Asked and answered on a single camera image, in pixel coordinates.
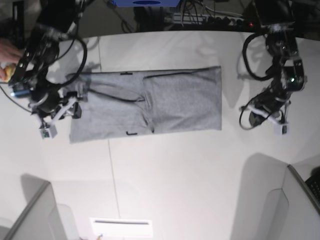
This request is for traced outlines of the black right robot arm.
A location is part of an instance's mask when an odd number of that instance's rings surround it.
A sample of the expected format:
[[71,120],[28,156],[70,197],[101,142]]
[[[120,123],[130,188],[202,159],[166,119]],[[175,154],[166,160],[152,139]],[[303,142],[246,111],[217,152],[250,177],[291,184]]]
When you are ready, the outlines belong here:
[[[81,97],[75,91],[64,96],[59,91],[71,85],[85,67],[88,48],[78,32],[70,32],[72,26],[78,27],[90,0],[49,0],[36,20],[25,52],[8,80],[11,95],[15,98],[28,98],[32,114],[40,119],[48,116],[63,119],[66,115],[79,119],[82,114],[79,102]],[[60,54],[60,42],[71,40],[79,42],[82,61],[76,73],[63,83],[47,80],[49,67],[64,57]]]

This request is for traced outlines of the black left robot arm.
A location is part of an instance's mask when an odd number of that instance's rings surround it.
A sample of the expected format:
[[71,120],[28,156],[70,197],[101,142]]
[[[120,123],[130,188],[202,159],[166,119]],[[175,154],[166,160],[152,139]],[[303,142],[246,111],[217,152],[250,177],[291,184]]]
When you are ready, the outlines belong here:
[[[254,80],[270,80],[271,83],[240,110],[250,112],[250,130],[265,121],[285,129],[291,95],[302,91],[307,81],[294,33],[295,19],[287,0],[254,0],[252,5],[259,29],[246,38],[242,57],[247,72]],[[265,38],[266,50],[272,57],[272,64],[265,76],[258,76],[251,70],[247,57],[249,44],[260,36]]]

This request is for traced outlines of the person's bare hand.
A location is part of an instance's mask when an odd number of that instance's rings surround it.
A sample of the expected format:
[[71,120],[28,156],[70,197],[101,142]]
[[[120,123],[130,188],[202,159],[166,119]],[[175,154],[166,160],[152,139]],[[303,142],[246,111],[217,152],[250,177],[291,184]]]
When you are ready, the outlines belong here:
[[8,39],[0,39],[0,62],[17,64],[23,53],[18,50]]

